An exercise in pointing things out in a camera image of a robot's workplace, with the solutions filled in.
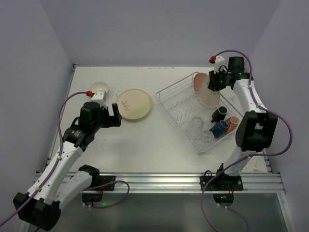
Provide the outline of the cream plate yellow patch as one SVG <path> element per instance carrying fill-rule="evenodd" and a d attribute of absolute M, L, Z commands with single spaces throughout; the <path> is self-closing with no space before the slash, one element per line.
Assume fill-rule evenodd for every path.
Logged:
<path fill-rule="evenodd" d="M 141 117 L 141 118 L 134 118 L 134 119 L 122 117 L 122 120 L 127 121 L 127 122 L 139 122 L 139 121 L 146 119 L 147 117 L 148 116 L 144 116 L 144 117 Z"/>

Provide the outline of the cream plate orange patch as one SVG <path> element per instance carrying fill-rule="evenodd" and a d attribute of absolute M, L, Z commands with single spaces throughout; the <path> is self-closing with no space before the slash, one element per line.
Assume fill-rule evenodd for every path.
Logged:
<path fill-rule="evenodd" d="M 200 103 L 207 108 L 215 108 L 220 101 L 220 92 L 208 88 L 210 77 L 206 73 L 199 72 L 193 79 L 194 92 Z"/>

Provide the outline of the cream plate green patch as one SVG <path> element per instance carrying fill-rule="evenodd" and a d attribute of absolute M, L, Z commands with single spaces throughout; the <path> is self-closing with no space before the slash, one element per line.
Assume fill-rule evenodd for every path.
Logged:
<path fill-rule="evenodd" d="M 144 107 L 140 107 L 140 108 L 136 108 L 133 110 L 122 110 L 120 111 L 120 114 L 122 117 L 126 117 L 126 118 L 130 118 L 130 119 L 134 119 L 134 118 L 141 118 L 144 116 L 148 116 L 151 112 L 151 108 L 144 108 Z"/>

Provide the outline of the black mug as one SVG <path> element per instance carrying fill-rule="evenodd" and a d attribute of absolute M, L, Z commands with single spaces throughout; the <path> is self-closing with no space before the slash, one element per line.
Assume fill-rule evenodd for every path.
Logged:
<path fill-rule="evenodd" d="M 211 116 L 211 123 L 219 122 L 221 120 L 225 119 L 225 116 L 227 114 L 227 108 L 224 106 L 220 106 L 218 109 L 216 109 L 212 116 Z"/>

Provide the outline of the white ceramic bowl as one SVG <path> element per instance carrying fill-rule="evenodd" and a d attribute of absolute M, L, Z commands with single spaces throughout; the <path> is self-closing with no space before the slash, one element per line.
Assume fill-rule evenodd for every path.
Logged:
<path fill-rule="evenodd" d="M 102 92 L 104 95 L 108 95 L 109 86 L 104 82 L 95 82 L 90 86 L 89 90 L 93 93 Z"/>

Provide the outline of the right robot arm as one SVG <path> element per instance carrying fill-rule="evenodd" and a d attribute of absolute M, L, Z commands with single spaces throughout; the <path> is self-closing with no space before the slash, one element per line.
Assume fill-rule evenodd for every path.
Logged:
<path fill-rule="evenodd" d="M 260 155 L 270 147 L 278 118 L 263 109 L 263 104 L 254 88 L 252 74 L 245 72 L 242 57 L 230 57 L 228 61 L 220 55 L 210 58 L 214 69 L 209 73 L 210 90 L 220 91 L 230 87 L 239 99 L 244 116 L 235 134 L 236 148 L 207 183 L 219 185 L 223 181 L 237 183 L 243 168 L 252 154 Z"/>

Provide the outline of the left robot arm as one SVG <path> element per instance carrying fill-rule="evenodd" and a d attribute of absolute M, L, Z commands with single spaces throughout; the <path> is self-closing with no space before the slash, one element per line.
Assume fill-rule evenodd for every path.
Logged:
<path fill-rule="evenodd" d="M 99 185 L 99 169 L 83 165 L 65 185 L 62 181 L 76 160 L 94 140 L 101 128 L 121 126 L 118 105 L 112 104 L 113 115 L 97 102 L 84 103 L 62 137 L 60 147 L 40 178 L 28 191 L 17 193 L 13 203 L 21 220 L 50 231 L 58 222 L 61 210 L 78 193 Z"/>

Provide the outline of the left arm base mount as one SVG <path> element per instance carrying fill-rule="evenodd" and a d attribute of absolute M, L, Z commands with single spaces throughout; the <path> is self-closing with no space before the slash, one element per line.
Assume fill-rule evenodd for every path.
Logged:
<path fill-rule="evenodd" d="M 90 185 L 90 188 L 108 184 L 115 180 L 116 177 L 114 175 L 100 175 L 99 178 Z M 85 204 L 94 205 L 94 203 L 98 203 L 102 200 L 104 192 L 114 191 L 114 186 L 115 184 L 110 184 L 108 186 L 95 189 L 95 193 L 82 193 L 82 202 Z"/>

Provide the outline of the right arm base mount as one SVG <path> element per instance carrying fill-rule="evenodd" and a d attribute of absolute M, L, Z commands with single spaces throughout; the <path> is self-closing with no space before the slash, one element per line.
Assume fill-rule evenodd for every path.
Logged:
<path fill-rule="evenodd" d="M 234 202 L 234 192 L 243 191 L 241 176 L 229 176 L 225 173 L 220 174 L 206 187 L 206 191 L 225 191 L 226 193 L 214 193 L 214 201 L 222 206 L 229 207 Z"/>

